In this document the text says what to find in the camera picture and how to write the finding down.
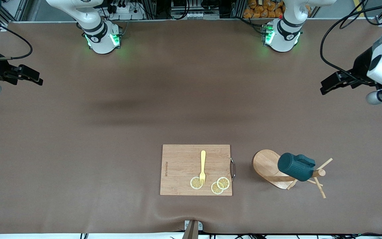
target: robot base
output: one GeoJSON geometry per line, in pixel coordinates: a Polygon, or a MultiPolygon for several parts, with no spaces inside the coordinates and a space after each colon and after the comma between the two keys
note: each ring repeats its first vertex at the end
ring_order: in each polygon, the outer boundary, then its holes
{"type": "Polygon", "coordinates": [[[98,54],[107,54],[116,48],[120,48],[122,41],[122,29],[117,24],[110,21],[104,21],[107,24],[107,33],[101,38],[100,42],[93,42],[92,39],[85,38],[88,41],[89,48],[98,54]]]}
{"type": "Polygon", "coordinates": [[[294,45],[297,44],[298,37],[293,36],[293,40],[285,40],[284,37],[278,31],[278,22],[279,18],[274,19],[273,21],[267,23],[266,35],[262,35],[262,42],[264,45],[271,47],[273,50],[278,52],[287,52],[291,50],[294,45]]]}

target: lemon slice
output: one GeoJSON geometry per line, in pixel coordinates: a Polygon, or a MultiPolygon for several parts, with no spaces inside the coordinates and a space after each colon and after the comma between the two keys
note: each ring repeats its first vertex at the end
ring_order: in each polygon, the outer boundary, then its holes
{"type": "Polygon", "coordinates": [[[217,182],[216,182],[216,185],[218,186],[219,189],[221,190],[227,190],[229,188],[229,179],[228,178],[225,178],[225,177],[220,177],[217,182]]]}
{"type": "Polygon", "coordinates": [[[200,184],[200,178],[199,177],[194,177],[190,181],[190,185],[193,189],[201,189],[203,185],[200,184]]]}
{"type": "Polygon", "coordinates": [[[220,189],[218,186],[217,186],[217,182],[214,182],[212,183],[212,186],[211,186],[211,189],[212,189],[212,192],[216,195],[219,195],[223,192],[222,189],[220,189]]]}

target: cutting board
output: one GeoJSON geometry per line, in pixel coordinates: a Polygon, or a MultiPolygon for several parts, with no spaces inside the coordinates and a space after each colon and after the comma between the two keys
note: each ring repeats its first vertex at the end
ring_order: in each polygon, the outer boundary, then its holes
{"type": "Polygon", "coordinates": [[[216,196],[212,183],[220,177],[229,179],[229,188],[218,196],[232,196],[229,145],[163,145],[160,195],[216,196]],[[206,183],[193,189],[190,180],[200,175],[200,152],[206,151],[206,183]]]}

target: brown tablecloth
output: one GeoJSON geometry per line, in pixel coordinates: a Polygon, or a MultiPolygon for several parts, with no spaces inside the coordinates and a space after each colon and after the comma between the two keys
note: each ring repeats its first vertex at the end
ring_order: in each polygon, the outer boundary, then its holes
{"type": "MultiPolygon", "coordinates": [[[[0,82],[0,233],[382,233],[382,105],[374,88],[322,96],[335,70],[319,57],[333,21],[310,20],[288,53],[240,21],[131,23],[120,50],[89,50],[74,24],[10,24],[33,45],[12,64],[44,86],[0,82]],[[232,197],[160,196],[162,144],[230,144],[232,197]],[[334,161],[316,186],[277,189],[259,150],[334,161]]],[[[382,33],[358,20],[326,57],[351,68],[382,33]]],[[[0,33],[0,53],[27,46],[0,33]]]]}

